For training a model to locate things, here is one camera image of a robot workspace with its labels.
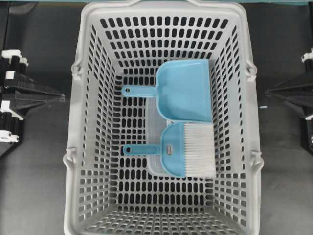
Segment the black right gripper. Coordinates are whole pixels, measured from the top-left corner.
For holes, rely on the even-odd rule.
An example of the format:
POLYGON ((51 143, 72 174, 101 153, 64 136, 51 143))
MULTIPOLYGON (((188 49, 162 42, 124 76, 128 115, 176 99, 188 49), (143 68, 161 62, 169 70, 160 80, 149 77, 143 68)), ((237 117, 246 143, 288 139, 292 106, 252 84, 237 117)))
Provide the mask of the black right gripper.
POLYGON ((313 49, 301 57, 306 73, 288 79, 267 90, 265 95, 279 100, 306 121, 308 149, 313 149, 313 49))

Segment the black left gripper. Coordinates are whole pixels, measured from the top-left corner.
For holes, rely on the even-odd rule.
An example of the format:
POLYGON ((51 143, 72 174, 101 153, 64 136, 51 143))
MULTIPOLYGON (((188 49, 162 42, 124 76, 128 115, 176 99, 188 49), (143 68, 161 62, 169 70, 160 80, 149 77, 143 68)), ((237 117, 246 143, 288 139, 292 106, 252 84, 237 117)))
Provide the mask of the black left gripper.
POLYGON ((5 157, 23 141, 24 118, 30 109, 51 102, 64 102, 65 96, 51 95, 56 90, 20 74, 28 66, 20 50, 0 53, 0 155, 5 157), (18 90, 32 93, 21 93, 18 90))

